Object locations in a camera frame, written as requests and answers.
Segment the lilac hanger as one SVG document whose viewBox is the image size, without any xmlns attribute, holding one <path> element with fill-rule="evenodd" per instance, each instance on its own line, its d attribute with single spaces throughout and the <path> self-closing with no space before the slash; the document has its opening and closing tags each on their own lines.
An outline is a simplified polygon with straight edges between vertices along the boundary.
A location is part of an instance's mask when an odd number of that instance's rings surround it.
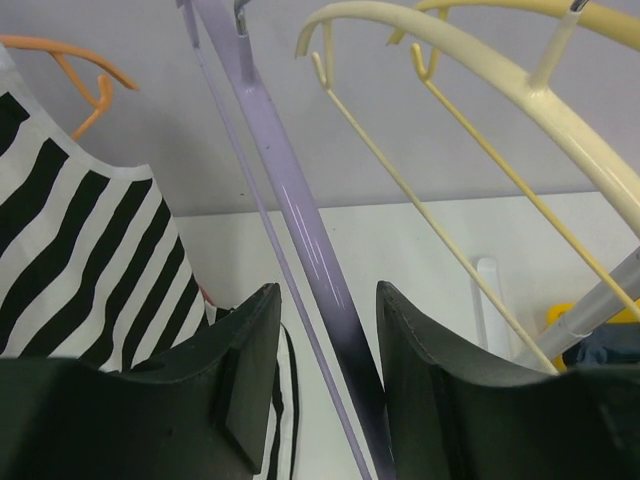
<svg viewBox="0 0 640 480">
<path fill-rule="evenodd" d="M 245 179 L 305 329 L 352 456 L 364 479 L 396 476 L 385 398 L 373 354 L 315 200 L 271 96 L 255 65 L 242 1 L 180 1 L 190 44 L 223 119 Z M 278 201 L 289 235 L 336 355 L 366 444 L 361 446 L 334 376 L 228 117 L 198 33 L 206 33 L 229 80 Z"/>
</svg>

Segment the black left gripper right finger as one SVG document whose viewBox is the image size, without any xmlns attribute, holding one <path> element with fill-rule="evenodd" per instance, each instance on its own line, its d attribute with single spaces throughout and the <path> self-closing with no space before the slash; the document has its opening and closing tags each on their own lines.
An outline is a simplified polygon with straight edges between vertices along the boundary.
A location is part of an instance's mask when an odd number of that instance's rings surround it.
<svg viewBox="0 0 640 480">
<path fill-rule="evenodd" d="M 639 370 L 529 369 L 376 289 L 391 448 L 401 479 L 635 479 Z"/>
</svg>

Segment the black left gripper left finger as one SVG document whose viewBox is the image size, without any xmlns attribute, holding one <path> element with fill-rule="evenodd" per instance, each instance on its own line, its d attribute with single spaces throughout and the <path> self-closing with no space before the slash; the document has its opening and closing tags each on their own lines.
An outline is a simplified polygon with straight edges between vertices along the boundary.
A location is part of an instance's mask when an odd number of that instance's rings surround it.
<svg viewBox="0 0 640 480">
<path fill-rule="evenodd" d="M 123 373 L 1 363 L 5 479 L 249 479 L 262 466 L 281 318 L 267 284 Z"/>
</svg>

